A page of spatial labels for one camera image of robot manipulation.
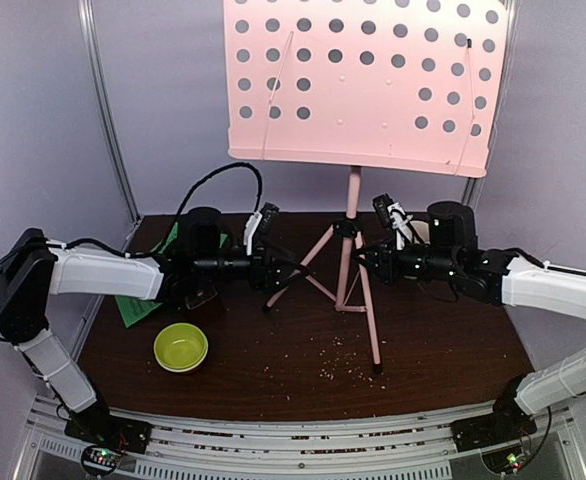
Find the green sheet music page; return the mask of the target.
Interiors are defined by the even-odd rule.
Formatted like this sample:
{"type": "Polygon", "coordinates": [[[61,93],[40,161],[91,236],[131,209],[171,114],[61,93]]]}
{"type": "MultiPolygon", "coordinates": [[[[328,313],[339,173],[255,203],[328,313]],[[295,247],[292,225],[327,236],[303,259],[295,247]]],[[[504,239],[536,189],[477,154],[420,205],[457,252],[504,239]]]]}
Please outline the green sheet music page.
{"type": "Polygon", "coordinates": [[[169,230],[168,237],[160,241],[152,250],[153,253],[173,256],[175,254],[176,241],[178,237],[179,223],[175,222],[169,230]]]}
{"type": "Polygon", "coordinates": [[[115,296],[115,302],[126,328],[137,324],[162,306],[158,302],[126,296],[115,296]]]}

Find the brown wooden metronome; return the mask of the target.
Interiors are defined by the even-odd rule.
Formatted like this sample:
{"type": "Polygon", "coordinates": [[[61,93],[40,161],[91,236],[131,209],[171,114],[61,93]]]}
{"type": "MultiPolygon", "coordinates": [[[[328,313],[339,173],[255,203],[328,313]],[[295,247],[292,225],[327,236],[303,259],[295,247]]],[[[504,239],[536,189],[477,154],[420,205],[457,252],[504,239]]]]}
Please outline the brown wooden metronome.
{"type": "Polygon", "coordinates": [[[206,284],[196,292],[179,297],[175,309],[183,319],[194,324],[220,320],[226,312],[218,287],[214,284],[206,284]]]}

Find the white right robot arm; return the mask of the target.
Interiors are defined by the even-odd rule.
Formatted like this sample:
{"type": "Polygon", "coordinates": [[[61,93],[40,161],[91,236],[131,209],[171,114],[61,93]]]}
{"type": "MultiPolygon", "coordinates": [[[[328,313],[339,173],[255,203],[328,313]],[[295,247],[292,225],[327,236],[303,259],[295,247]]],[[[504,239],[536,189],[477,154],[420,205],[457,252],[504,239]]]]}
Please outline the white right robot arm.
{"type": "MultiPolygon", "coordinates": [[[[542,261],[519,247],[482,249],[473,210],[455,201],[439,201],[419,214],[427,224],[422,237],[412,216],[383,194],[373,207],[389,240],[358,248],[354,257],[386,285],[401,280],[441,282],[455,297],[523,310],[563,326],[586,326],[586,270],[542,261]]],[[[508,440],[530,417],[558,402],[586,394],[586,341],[557,355],[554,363],[520,375],[504,387],[486,419],[492,440],[508,440]]]]}

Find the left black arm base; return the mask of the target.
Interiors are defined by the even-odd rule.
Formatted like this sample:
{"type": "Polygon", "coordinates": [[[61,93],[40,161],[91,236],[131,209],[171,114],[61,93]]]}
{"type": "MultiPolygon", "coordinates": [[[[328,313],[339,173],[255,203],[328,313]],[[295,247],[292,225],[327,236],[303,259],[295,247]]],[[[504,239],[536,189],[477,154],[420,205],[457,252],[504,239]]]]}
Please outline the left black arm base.
{"type": "Polygon", "coordinates": [[[90,383],[96,402],[80,413],[70,410],[64,434],[119,452],[144,454],[152,426],[140,420],[114,416],[100,390],[90,383]]]}

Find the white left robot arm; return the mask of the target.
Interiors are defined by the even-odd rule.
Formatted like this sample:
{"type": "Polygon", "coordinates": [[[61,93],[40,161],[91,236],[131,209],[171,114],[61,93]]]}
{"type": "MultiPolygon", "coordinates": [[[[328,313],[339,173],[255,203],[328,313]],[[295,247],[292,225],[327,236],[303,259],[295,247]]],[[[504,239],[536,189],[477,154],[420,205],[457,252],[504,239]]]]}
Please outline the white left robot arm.
{"type": "Polygon", "coordinates": [[[307,267],[270,244],[278,215],[272,204],[249,216],[234,241],[219,210],[181,214],[167,239],[149,252],[122,252],[92,238],[62,243],[27,229],[0,259],[0,342],[12,345],[74,414],[96,444],[110,442],[117,424],[98,390],[54,335],[46,318],[53,295],[120,296],[178,303],[206,287],[243,281],[274,295],[305,277],[307,267]]]}

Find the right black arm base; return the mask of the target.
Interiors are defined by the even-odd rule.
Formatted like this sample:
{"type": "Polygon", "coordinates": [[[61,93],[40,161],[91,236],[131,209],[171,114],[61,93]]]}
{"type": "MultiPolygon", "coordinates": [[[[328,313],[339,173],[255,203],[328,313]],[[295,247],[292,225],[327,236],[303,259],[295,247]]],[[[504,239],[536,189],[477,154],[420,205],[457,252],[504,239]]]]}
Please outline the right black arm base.
{"type": "Polygon", "coordinates": [[[486,415],[460,419],[450,424],[458,452],[481,449],[537,432],[530,414],[524,413],[515,401],[517,387],[524,379],[519,375],[511,379],[486,415]]]}

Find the pink music stand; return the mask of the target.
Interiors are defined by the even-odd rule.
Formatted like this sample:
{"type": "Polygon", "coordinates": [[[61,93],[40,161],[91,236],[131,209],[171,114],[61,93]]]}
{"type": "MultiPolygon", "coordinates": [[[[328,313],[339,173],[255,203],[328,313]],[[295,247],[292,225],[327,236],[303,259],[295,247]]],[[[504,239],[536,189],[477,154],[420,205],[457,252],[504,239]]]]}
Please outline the pink music stand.
{"type": "Polygon", "coordinates": [[[365,167],[455,174],[469,121],[466,35],[481,1],[227,1],[228,152],[350,169],[338,285],[348,311],[365,167]]]}

